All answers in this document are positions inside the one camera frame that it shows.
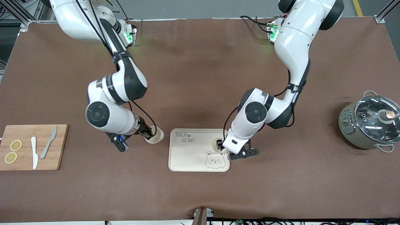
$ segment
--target pot handle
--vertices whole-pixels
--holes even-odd
[[[371,93],[372,95],[378,95],[376,92],[374,92],[372,90],[368,90],[368,91],[364,92],[364,98],[365,98],[366,93]]]
[[[379,151],[383,152],[383,153],[390,153],[394,150],[394,146],[392,145],[380,145],[380,144],[374,144],[374,146],[379,149]],[[390,147],[389,151],[385,151],[383,150],[381,147]]]

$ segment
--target yellow lemon slice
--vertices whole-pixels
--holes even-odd
[[[10,144],[11,151],[18,151],[21,148],[22,148],[22,141],[20,141],[20,140],[15,140],[15,141],[11,142],[11,144]]]
[[[17,153],[15,152],[10,152],[6,155],[6,157],[4,158],[4,161],[7,164],[13,163],[15,162],[15,160],[17,160]]]

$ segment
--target knife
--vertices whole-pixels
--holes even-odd
[[[30,140],[32,142],[33,169],[36,169],[36,166],[38,166],[38,159],[39,159],[38,154],[36,154],[36,137],[32,137]]]
[[[56,134],[57,134],[57,126],[54,127],[53,133],[50,136],[50,140],[49,142],[47,142],[46,147],[44,148],[42,154],[40,155],[41,159],[44,159],[46,157],[47,151],[49,150],[50,147],[50,143],[56,138]]]

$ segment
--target cooking pot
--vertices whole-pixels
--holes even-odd
[[[363,149],[377,148],[384,153],[393,151],[400,141],[400,106],[394,101],[368,90],[364,97],[346,106],[339,116],[344,137]]]

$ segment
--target bear drawing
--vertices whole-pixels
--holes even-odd
[[[207,168],[212,168],[212,169],[219,169],[219,168],[224,168],[226,166],[226,162],[224,159],[224,153],[212,153],[208,151],[207,153],[207,160],[206,160],[206,166]]]

